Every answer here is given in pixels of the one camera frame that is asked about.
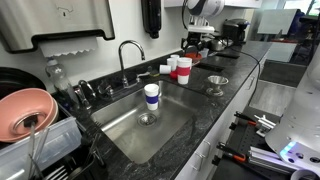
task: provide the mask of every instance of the stainless steel sink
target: stainless steel sink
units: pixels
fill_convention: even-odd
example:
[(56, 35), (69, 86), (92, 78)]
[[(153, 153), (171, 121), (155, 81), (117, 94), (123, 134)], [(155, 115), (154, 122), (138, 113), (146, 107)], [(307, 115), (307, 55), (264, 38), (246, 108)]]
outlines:
[(149, 111), (143, 89), (92, 114), (102, 131), (137, 164), (147, 162), (207, 101), (200, 93), (159, 81), (159, 108)]

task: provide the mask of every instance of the coffee machine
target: coffee machine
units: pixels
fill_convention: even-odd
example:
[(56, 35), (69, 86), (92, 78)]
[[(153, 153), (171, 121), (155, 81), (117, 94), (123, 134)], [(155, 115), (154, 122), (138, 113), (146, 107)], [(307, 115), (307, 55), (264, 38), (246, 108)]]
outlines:
[(245, 19), (231, 19), (223, 23), (223, 38), (228, 38), (233, 41), (234, 45), (244, 43), (245, 29), (250, 23)]

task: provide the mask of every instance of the drawer handle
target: drawer handle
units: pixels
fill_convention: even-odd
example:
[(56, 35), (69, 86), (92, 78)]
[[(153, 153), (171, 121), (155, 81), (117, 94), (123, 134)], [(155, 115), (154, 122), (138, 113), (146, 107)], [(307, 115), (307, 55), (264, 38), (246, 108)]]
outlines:
[(251, 77), (250, 77), (251, 82), (250, 82), (250, 84), (249, 84), (249, 86), (247, 87), (246, 90), (250, 90), (250, 89), (251, 89), (254, 79), (255, 79), (254, 76), (251, 76)]
[(204, 158), (207, 158), (209, 157), (209, 154), (210, 154), (211, 144), (206, 140), (203, 140), (203, 142), (208, 145), (208, 151), (205, 153), (206, 155), (203, 155)]
[(199, 153), (197, 153), (197, 152), (195, 152), (194, 154), (200, 157), (200, 164), (199, 164), (199, 167), (192, 166), (192, 165), (191, 165), (191, 167), (192, 167), (194, 170), (196, 170), (196, 171), (200, 171), (200, 170), (201, 170), (201, 166), (202, 166), (202, 159), (203, 159), (204, 157), (203, 157), (203, 155), (201, 155), (201, 154), (199, 154)]

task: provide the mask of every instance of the sink drain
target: sink drain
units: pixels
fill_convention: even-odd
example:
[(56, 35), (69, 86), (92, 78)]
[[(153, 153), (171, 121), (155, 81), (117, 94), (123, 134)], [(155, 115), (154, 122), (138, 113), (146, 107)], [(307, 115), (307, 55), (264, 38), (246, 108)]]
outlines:
[(143, 126), (152, 126), (157, 122), (157, 117), (154, 114), (146, 113), (139, 116), (138, 123)]

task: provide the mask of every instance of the backsplash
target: backsplash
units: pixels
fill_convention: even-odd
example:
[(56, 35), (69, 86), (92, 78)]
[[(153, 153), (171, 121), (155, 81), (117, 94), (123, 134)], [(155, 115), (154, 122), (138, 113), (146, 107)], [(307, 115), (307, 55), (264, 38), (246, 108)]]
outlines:
[[(181, 22), (181, 7), (162, 9), (160, 37), (153, 40), (143, 29), (140, 0), (110, 0), (109, 2), (116, 39), (104, 41), (98, 38), (99, 48), (95, 51), (57, 58), (59, 63), (65, 66), (73, 85), (76, 85), (80, 79), (89, 81), (119, 71), (118, 47), (125, 40), (139, 42), (144, 48), (146, 61), (148, 61), (180, 50), (181, 38), (187, 35)], [(218, 17), (209, 19), (209, 22), (220, 30), (225, 19), (243, 18), (244, 12), (245, 9), (226, 7)], [(9, 54), (0, 44), (0, 57), (0, 66), (27, 71), (42, 80), (49, 92), (55, 91), (45, 74), (46, 59), (40, 50), (32, 53)], [(132, 45), (124, 47), (123, 60), (125, 68), (143, 63), (140, 52)]]

